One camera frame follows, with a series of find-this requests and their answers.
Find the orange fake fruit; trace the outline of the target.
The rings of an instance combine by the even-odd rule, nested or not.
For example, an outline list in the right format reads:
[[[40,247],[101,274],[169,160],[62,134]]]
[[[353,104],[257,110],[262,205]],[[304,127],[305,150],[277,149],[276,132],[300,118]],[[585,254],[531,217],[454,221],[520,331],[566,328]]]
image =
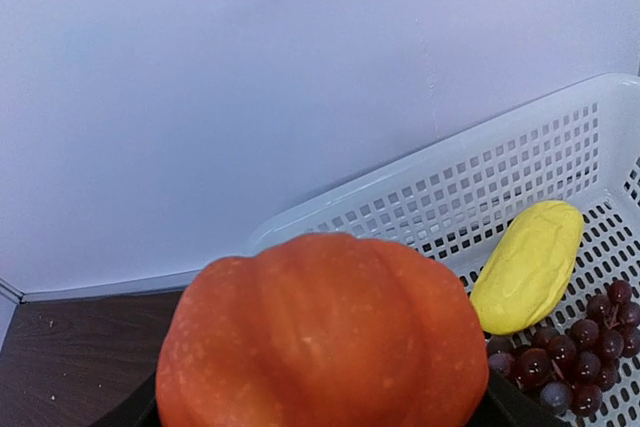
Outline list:
[[[488,380],[450,269],[396,242],[308,234],[199,273],[156,399],[165,426],[463,426]]]

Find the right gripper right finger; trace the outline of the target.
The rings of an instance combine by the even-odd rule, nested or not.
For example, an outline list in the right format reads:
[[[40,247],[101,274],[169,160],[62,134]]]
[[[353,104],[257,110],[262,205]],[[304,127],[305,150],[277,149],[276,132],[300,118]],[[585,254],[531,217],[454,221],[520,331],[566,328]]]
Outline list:
[[[551,415],[521,393],[500,374],[491,374],[482,400],[483,426],[562,426],[563,421]]]

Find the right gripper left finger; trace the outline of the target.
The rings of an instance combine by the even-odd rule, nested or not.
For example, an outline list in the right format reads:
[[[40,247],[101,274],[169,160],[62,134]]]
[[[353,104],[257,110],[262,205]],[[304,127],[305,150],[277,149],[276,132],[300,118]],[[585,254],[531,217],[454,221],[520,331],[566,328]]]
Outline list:
[[[99,427],[160,427],[155,374],[129,397],[99,419]]]

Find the purple fake grapes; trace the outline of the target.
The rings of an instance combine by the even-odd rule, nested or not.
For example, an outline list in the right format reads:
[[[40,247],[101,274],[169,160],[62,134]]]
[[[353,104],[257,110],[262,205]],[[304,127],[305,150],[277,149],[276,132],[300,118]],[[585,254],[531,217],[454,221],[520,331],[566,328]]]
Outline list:
[[[561,331],[535,330],[528,341],[493,336],[490,368],[554,416],[572,414],[580,423],[619,410],[639,382],[639,303],[635,289],[616,279],[586,300],[585,315]]]

